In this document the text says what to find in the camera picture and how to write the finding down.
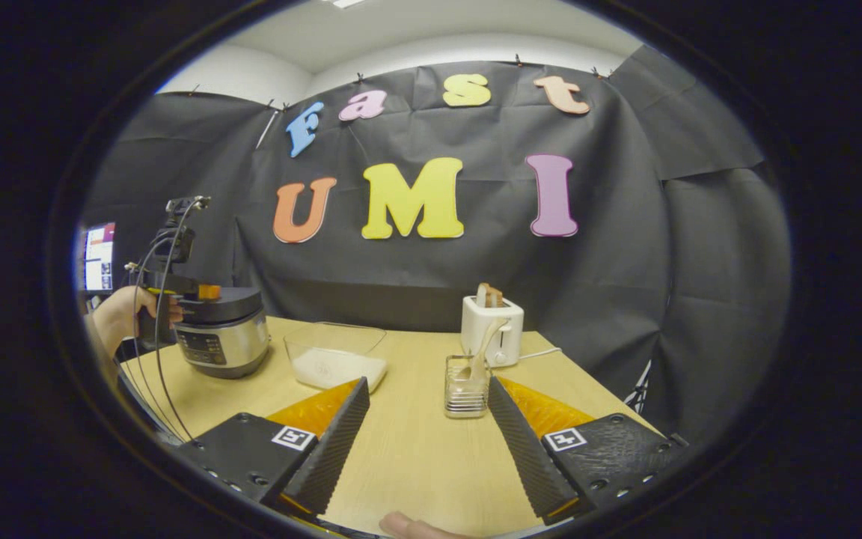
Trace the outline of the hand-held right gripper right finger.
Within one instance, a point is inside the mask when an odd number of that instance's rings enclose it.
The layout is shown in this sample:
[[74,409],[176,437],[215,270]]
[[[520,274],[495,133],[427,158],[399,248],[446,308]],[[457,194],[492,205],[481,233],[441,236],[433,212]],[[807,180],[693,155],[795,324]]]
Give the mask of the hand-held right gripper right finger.
[[629,504],[690,446],[629,414],[594,418],[506,377],[490,379],[488,405],[531,509],[546,525]]

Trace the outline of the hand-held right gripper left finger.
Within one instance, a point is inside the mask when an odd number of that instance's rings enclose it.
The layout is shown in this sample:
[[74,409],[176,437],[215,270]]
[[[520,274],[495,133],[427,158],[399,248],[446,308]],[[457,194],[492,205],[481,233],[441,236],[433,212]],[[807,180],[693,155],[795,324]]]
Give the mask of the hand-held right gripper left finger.
[[177,453],[257,504],[317,517],[328,509],[368,413],[369,389],[361,377],[267,417],[238,412]]

